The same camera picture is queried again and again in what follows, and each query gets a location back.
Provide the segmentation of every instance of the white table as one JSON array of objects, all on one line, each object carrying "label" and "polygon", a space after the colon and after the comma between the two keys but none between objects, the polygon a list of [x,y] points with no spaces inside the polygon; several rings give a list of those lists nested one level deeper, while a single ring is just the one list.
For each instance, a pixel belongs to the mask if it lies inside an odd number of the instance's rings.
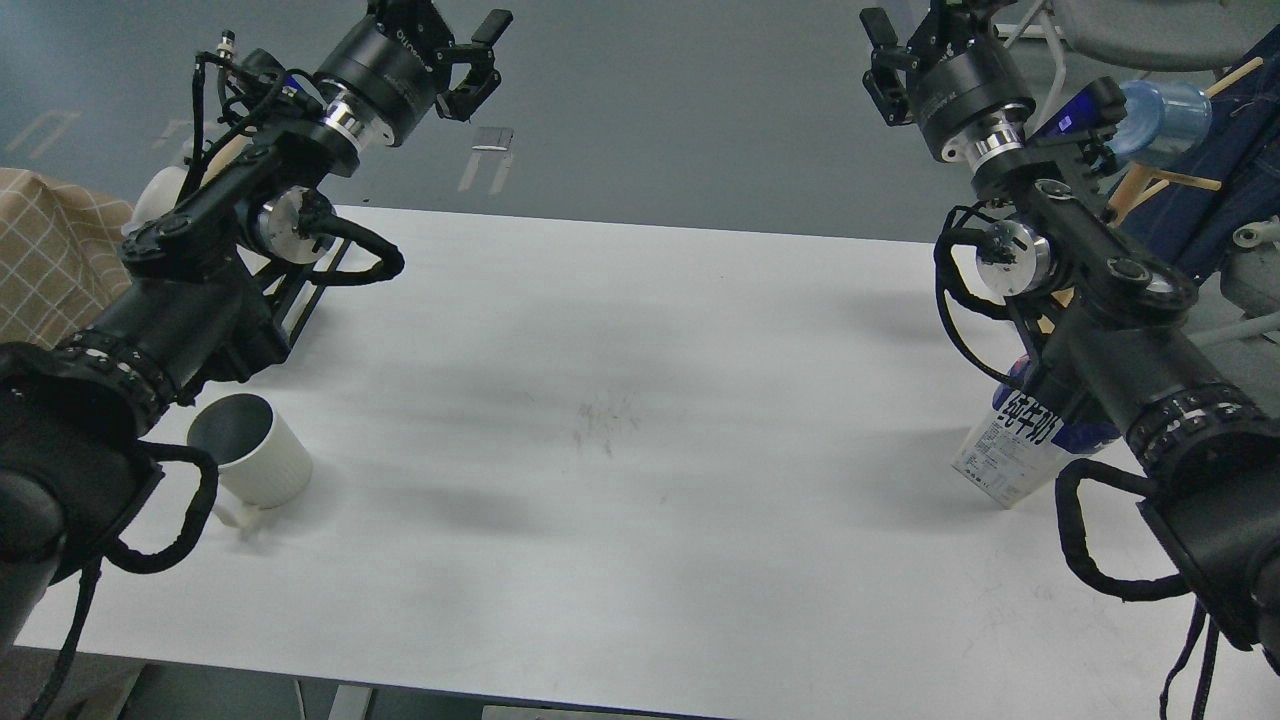
[{"label": "white table", "polygon": [[[992,383],[940,329],[928,246],[344,214],[408,269],[330,291],[248,386],[312,486],[169,573],[109,569],[82,650],[689,715],[1155,717],[1190,601],[1096,594],[1050,492],[1001,511],[948,466]],[[191,477],[131,543],[168,543]],[[1106,570],[1169,571],[1130,497],[1084,501]],[[73,603],[51,589],[19,643],[56,647]],[[1276,707],[1224,643],[1211,716]]]}]

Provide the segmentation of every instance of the plaid fabric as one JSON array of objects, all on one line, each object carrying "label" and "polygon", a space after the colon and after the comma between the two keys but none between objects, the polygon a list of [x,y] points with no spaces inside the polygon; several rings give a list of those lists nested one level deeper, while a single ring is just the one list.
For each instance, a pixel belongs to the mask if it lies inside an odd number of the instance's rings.
[{"label": "plaid fabric", "polygon": [[129,287],[123,200],[0,168],[0,342],[52,347]]}]

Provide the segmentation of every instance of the black robotic arm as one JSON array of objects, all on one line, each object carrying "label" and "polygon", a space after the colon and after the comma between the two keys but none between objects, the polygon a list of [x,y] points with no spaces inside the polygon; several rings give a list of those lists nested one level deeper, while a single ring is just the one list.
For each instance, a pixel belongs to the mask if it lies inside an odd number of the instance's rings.
[{"label": "black robotic arm", "polygon": [[[396,246],[334,215],[316,186],[330,173],[351,176],[370,145],[401,145],[433,108],[467,119],[500,82],[493,45],[511,19],[493,10],[470,44],[457,45],[430,1],[371,1],[314,76],[285,70],[262,50],[234,61],[230,33],[216,54],[197,54],[197,113],[204,67],[215,64],[250,106],[232,132],[252,132],[251,143],[201,187],[227,138],[209,149],[197,142],[178,205],[122,246],[132,287],[92,324],[52,351],[0,346],[0,652],[47,584],[104,556],[156,571],[189,552],[212,505],[211,462],[140,438],[206,380],[243,382],[283,363],[294,340],[285,313],[307,283],[367,284],[399,273]],[[451,87],[454,64],[471,70]],[[316,270],[335,238],[378,261],[362,272]],[[251,273],[237,246],[269,263]],[[118,536],[172,460],[200,465],[202,487],[179,543],[141,556]]]},{"label": "black robotic arm", "polygon": [[[1064,471],[1059,518],[1073,571],[1125,600],[1189,589],[1231,644],[1261,644],[1280,673],[1280,425],[1183,336],[1194,283],[1107,224],[1097,178],[1114,168],[1105,140],[1124,118],[1115,83],[1103,78],[1073,101],[1087,122],[1059,122],[1065,109],[1052,127],[1027,132],[1034,102],[991,22],[1007,4],[934,0],[905,46],[883,10],[861,13],[873,45],[863,83],[886,123],[919,124],[934,159],[968,163],[982,205],[1011,210],[986,229],[943,231],[934,254],[943,320],[950,328],[942,292],[1012,320],[1030,356],[1020,389],[1068,423],[1112,423],[1146,470],[1078,461]],[[955,245],[977,247],[1004,305],[963,287]],[[1142,516],[1178,575],[1148,583],[1098,571],[1075,498],[1085,477],[1143,497]]]}]

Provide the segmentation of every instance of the gray chair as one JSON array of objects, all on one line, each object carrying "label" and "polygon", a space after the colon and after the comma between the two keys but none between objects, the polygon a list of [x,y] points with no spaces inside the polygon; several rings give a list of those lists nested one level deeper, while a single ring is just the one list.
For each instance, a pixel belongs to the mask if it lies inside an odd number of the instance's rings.
[{"label": "gray chair", "polygon": [[1258,37],[1219,0],[1036,0],[1005,46],[1039,23],[1053,56],[1053,83],[1037,113],[1043,122],[1066,79],[1062,42],[1110,65],[1146,72],[1217,70],[1235,63]]}]

